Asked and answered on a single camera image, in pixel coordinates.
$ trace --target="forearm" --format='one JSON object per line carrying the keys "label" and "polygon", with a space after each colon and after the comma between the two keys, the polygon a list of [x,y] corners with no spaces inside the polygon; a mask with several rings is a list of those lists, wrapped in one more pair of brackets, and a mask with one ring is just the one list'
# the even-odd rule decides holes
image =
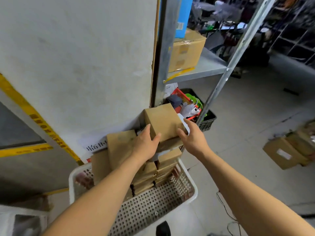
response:
{"label": "forearm", "polygon": [[107,235],[133,177],[143,162],[131,155],[72,204],[45,232],[48,235]]}
{"label": "forearm", "polygon": [[248,235],[313,235],[285,204],[242,176],[210,149],[198,157]]}

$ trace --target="perforated basket bottom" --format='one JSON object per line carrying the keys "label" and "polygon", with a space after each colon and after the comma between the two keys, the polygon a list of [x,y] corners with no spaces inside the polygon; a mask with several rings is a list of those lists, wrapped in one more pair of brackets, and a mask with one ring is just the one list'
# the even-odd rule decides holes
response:
{"label": "perforated basket bottom", "polygon": [[172,181],[124,202],[109,236],[134,235],[182,204],[183,196]]}

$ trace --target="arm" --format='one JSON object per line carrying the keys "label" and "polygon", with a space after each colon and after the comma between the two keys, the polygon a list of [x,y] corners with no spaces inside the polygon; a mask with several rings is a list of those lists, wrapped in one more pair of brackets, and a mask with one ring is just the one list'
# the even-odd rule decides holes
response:
{"label": "arm", "polygon": [[185,148],[207,168],[248,235],[315,235],[315,229],[288,206],[256,186],[211,151],[195,123],[185,122],[190,128],[189,136],[177,130]]}
{"label": "arm", "polygon": [[136,137],[130,157],[73,203],[43,235],[107,235],[133,177],[155,154],[160,136],[151,140],[148,124]]}

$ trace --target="black plastic crate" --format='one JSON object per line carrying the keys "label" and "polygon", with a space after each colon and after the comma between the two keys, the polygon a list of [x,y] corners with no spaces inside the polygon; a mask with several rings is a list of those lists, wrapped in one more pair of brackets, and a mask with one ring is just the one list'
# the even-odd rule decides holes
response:
{"label": "black plastic crate", "polygon": [[[184,89],[180,89],[180,90],[184,94],[189,93],[189,94],[195,96],[196,98],[200,99],[192,89],[184,88]],[[216,119],[216,115],[213,112],[211,112],[211,110],[208,110],[207,116],[204,117],[203,121],[201,122],[201,124],[199,126],[199,129],[201,131],[208,131],[215,119]]]}

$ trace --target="gray floor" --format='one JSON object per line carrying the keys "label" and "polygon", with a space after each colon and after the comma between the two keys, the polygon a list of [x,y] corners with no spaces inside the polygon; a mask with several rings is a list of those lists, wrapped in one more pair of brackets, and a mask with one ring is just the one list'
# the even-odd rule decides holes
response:
{"label": "gray floor", "polygon": [[[217,78],[209,77],[181,83],[192,88],[205,101]],[[312,93],[315,79],[297,80],[303,93],[297,97],[282,91],[288,79],[272,68],[251,68],[241,79],[231,78],[211,107],[217,115],[211,129],[205,132],[209,146],[228,164],[287,205],[314,201],[315,164],[281,170],[262,150],[275,133],[295,129],[315,117],[315,98]],[[210,175],[198,160],[185,151],[185,166],[195,181],[199,195],[190,205],[165,220],[172,235],[229,235],[226,227],[231,222],[216,198],[218,191]],[[51,196],[55,205],[50,222],[67,206],[67,192]],[[298,213],[315,212],[315,205],[291,206]],[[230,231],[239,235],[236,224]],[[155,235],[155,228],[139,235]]]}

